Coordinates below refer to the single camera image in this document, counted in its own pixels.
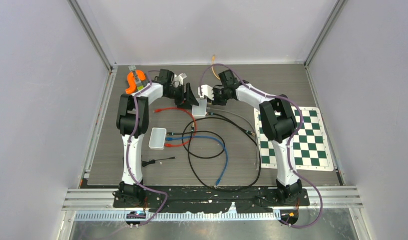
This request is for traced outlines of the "white network switch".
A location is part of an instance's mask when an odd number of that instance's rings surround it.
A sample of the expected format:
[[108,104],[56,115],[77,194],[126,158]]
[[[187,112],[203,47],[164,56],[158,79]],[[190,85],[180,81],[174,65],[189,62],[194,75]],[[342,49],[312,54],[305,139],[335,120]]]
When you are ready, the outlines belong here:
[[191,113],[196,119],[204,118],[207,112],[207,100],[205,98],[198,98],[196,100],[198,102],[198,105],[192,106]]
[[148,143],[151,150],[163,150],[165,148],[166,128],[153,127]]

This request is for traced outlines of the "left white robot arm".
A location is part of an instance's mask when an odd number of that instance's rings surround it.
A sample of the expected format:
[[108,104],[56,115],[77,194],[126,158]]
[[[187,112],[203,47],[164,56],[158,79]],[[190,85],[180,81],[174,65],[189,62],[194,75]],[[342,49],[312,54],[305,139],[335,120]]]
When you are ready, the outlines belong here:
[[116,118],[116,127],[123,141],[123,175],[113,195],[117,202],[139,207],[146,198],[141,150],[149,127],[149,105],[162,97],[174,100],[180,109],[192,109],[199,103],[191,85],[184,83],[185,73],[175,74],[162,68],[158,76],[151,79],[132,66],[126,79],[128,87],[120,96]]

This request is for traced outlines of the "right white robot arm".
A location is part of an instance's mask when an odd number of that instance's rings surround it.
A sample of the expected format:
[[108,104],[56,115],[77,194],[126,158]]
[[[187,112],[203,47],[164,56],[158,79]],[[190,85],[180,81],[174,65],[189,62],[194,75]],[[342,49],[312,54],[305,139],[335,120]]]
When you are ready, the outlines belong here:
[[221,105],[235,99],[259,110],[263,134],[272,143],[275,152],[276,200],[282,205],[290,205],[302,191],[293,149],[293,137],[299,125],[290,101],[284,94],[268,94],[250,83],[238,80],[231,70],[219,73],[219,78],[222,87],[212,89],[212,103]]

